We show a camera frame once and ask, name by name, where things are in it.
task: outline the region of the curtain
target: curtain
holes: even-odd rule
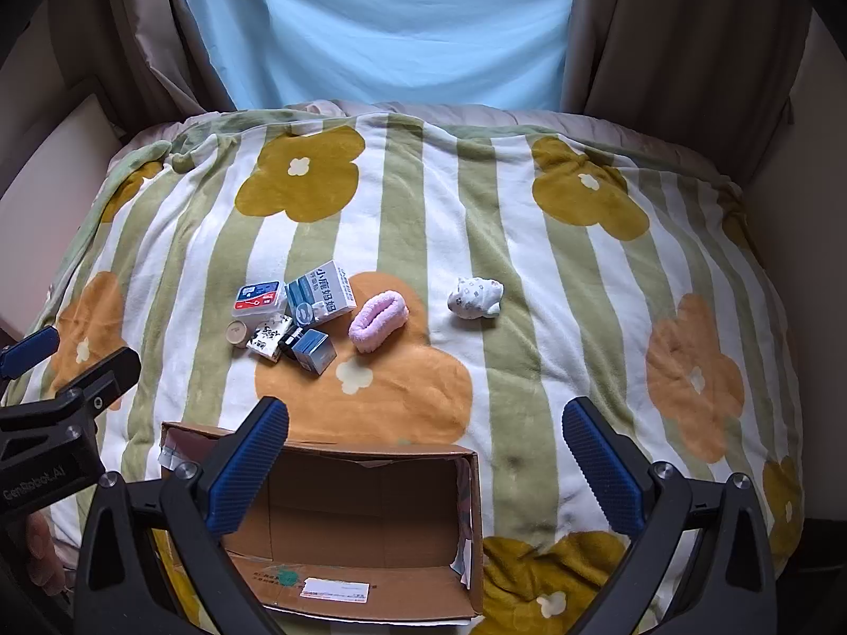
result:
[[[744,184],[779,125],[807,0],[573,0],[562,110],[680,143]]]
[[[65,82],[96,77],[121,128],[235,109],[185,0],[48,0]]]

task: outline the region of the blanket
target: blanket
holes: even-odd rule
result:
[[[749,475],[778,568],[799,540],[785,314],[739,196],[728,180],[534,126],[223,115],[113,167],[37,322],[57,326],[58,353],[7,402],[48,398],[128,345],[141,378],[98,443],[130,481],[158,477],[163,421],[236,429],[264,394],[287,403],[291,439],[467,446],[485,553],[474,635],[566,632],[627,546],[562,441],[575,396],[651,460],[706,480]],[[359,355],[343,315],[323,326],[338,357],[315,379],[227,343],[238,288],[330,259],[359,306],[389,289],[405,298],[408,325],[384,347]],[[459,277],[500,281],[501,315],[451,314]],[[50,508],[59,539],[79,545],[91,498]]]

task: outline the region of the blue fabric sheet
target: blue fabric sheet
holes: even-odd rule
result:
[[[318,98],[559,109],[571,0],[188,0],[240,109]]]

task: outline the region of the bolt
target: bolt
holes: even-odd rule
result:
[[[109,470],[108,473],[103,473],[100,475],[100,482],[98,483],[101,487],[109,489],[109,487],[114,487],[118,483],[119,475],[114,470]]]
[[[198,470],[200,470],[198,464],[192,460],[187,460],[185,463],[181,463],[176,467],[174,474],[181,480],[189,480],[197,474]]]
[[[653,471],[660,479],[666,480],[668,477],[671,477],[673,473],[676,473],[677,469],[666,460],[660,460],[658,463],[653,464]]]
[[[738,487],[738,489],[749,489],[751,482],[750,478],[744,473],[735,473],[733,475],[733,484]]]

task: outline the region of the blue box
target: blue box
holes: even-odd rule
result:
[[[307,329],[292,348],[298,363],[311,373],[322,374],[336,360],[336,348],[329,336],[316,329]]]

